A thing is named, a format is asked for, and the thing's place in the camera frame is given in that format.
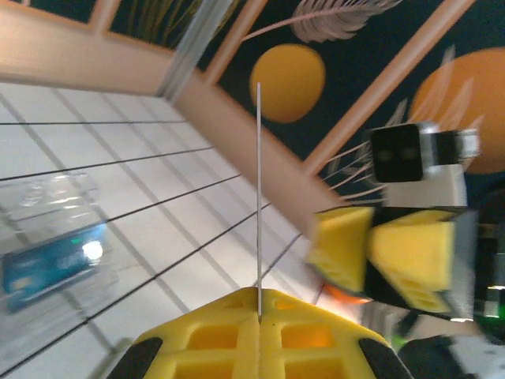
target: black rubber corner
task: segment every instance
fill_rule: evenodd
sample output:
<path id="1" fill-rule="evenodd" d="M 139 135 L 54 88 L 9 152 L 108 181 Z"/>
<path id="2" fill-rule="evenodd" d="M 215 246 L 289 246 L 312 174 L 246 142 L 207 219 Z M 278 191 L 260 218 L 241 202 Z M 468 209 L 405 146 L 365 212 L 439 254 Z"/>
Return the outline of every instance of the black rubber corner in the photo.
<path id="1" fill-rule="evenodd" d="M 143 379 L 162 344 L 161 338 L 153 337 L 132 345 L 107 379 Z"/>
<path id="2" fill-rule="evenodd" d="M 388 346 L 375 340 L 359 340 L 360 348 L 376 379 L 413 379 L 400 358 Z"/>
<path id="3" fill-rule="evenodd" d="M 446 336 L 434 336 L 413 340 L 403 346 L 398 356 L 415 379 L 476 379 L 465 373 L 451 353 L 453 340 Z"/>

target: electronic component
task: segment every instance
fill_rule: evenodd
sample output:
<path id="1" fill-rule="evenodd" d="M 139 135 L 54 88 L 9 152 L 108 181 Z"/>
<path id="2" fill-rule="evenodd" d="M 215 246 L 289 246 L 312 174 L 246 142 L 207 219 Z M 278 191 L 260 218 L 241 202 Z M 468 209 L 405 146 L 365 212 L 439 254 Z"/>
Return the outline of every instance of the electronic component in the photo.
<path id="1" fill-rule="evenodd" d="M 479 154 L 475 130 L 438 132 L 431 122 L 373 129 L 370 136 L 377 182 L 419 182 L 436 166 L 459 164 Z"/>
<path id="2" fill-rule="evenodd" d="M 105 223 L 69 232 L 2 257 L 3 288 L 16 311 L 89 273 L 103 254 Z"/>

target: orange circle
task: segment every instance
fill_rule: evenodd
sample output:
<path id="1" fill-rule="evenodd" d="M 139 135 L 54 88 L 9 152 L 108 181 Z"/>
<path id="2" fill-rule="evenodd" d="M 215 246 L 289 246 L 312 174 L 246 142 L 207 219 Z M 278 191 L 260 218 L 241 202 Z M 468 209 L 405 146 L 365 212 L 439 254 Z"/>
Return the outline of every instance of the orange circle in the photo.
<path id="1" fill-rule="evenodd" d="M 326 78 L 323 59 L 313 49 L 292 43 L 278 45 L 258 59 L 249 79 L 256 106 L 261 83 L 261 114 L 281 124 L 308 114 L 321 97 Z"/>
<path id="2" fill-rule="evenodd" d="M 410 114 L 424 102 L 435 84 L 440 69 L 432 73 L 417 90 Z M 440 122 L 462 86 L 473 79 L 471 98 L 458 129 L 465 129 L 484 115 L 480 127 L 481 154 L 472 162 L 468 172 L 491 174 L 505 170 L 505 49 L 493 48 L 476 51 L 454 60 L 451 81 L 440 109 L 433 120 L 414 119 L 415 122 Z"/>
<path id="3" fill-rule="evenodd" d="M 331 295 L 335 300 L 339 302 L 344 302 L 346 304 L 366 304 L 371 300 L 369 298 L 359 298 L 355 296 L 348 295 L 339 289 L 331 286 L 330 284 L 324 284 L 324 290 Z"/>

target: metal rod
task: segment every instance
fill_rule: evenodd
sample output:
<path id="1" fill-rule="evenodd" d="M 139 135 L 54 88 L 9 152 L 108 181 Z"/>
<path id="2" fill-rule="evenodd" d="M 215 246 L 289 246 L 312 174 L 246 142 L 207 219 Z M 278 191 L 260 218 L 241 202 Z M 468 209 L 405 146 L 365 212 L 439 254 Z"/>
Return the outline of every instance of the metal rod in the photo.
<path id="1" fill-rule="evenodd" d="M 174 103 L 205 52 L 232 0 L 203 0 L 187 31 L 161 86 L 163 97 Z"/>
<path id="2" fill-rule="evenodd" d="M 263 299 L 261 294 L 261 83 L 257 84 L 256 94 L 256 157 L 257 157 L 257 191 L 256 191 L 256 264 L 257 264 L 257 286 L 258 286 L 258 318 L 261 322 L 263 313 Z"/>

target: yellow foam block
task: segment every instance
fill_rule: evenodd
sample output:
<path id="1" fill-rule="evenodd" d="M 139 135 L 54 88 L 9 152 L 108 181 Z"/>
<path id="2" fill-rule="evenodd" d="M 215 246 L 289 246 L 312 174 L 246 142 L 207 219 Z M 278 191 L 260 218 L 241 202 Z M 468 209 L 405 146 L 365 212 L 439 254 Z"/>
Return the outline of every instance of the yellow foam block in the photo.
<path id="1" fill-rule="evenodd" d="M 244 288 L 160 325 L 135 342 L 159 337 L 144 379 L 375 379 L 359 339 L 387 346 L 376 333 L 273 290 Z"/>
<path id="2" fill-rule="evenodd" d="M 361 351 L 378 334 L 275 290 L 264 290 L 260 326 L 262 379 L 375 379 Z"/>
<path id="3" fill-rule="evenodd" d="M 163 345 L 144 379 L 257 379 L 256 288 L 245 288 L 143 334 Z"/>
<path id="4" fill-rule="evenodd" d="M 451 286 L 453 215 L 424 210 L 372 229 L 370 261 L 414 308 L 449 310 L 437 292 Z"/>
<path id="5" fill-rule="evenodd" d="M 355 293 L 362 292 L 373 213 L 373 207 L 317 213 L 308 263 L 329 282 Z"/>

